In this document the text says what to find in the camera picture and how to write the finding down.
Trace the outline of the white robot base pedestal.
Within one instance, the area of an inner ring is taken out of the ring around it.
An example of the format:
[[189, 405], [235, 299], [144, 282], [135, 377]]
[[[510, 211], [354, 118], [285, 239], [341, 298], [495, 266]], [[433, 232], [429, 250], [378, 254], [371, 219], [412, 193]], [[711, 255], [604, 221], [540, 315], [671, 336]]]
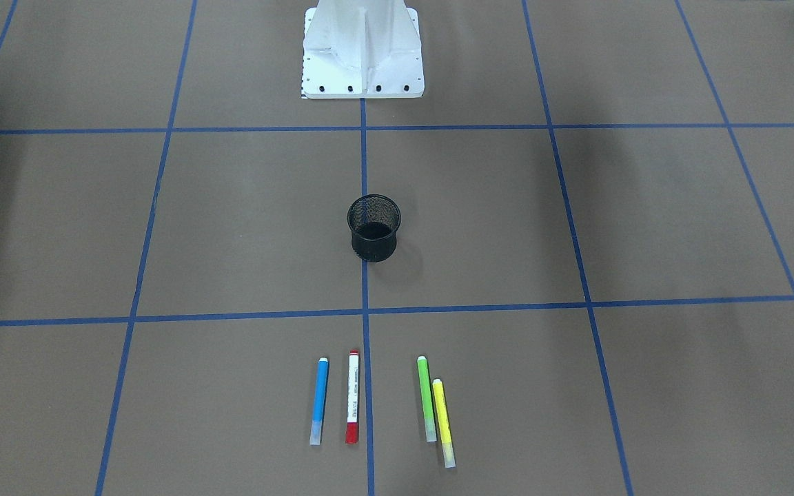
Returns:
[[405, 2], [319, 1], [303, 19], [303, 98], [425, 94], [419, 16]]

